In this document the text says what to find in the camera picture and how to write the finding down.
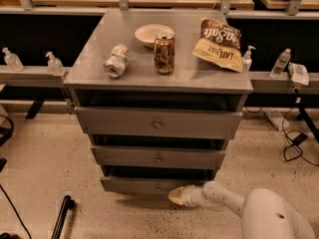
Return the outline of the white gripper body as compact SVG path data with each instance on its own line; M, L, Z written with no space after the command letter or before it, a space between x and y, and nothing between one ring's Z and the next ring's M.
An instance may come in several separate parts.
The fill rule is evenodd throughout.
M181 201L186 207L203 207L206 204L206 198L201 186L188 185L181 193Z

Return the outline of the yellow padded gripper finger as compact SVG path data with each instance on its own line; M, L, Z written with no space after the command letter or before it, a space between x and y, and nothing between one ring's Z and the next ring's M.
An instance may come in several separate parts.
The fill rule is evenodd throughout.
M184 202L181 198L181 195L183 193L183 187L179 187L176 188L174 190L172 190L169 194L168 194L168 199L173 202L174 204L177 205L184 205Z

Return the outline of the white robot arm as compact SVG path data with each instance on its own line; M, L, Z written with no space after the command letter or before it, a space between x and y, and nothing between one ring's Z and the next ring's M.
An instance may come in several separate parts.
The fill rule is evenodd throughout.
M269 189L257 188L241 196L209 181L203 186L174 189L168 199L178 205L213 211L227 207L241 218L242 239L316 239L310 223L282 196Z

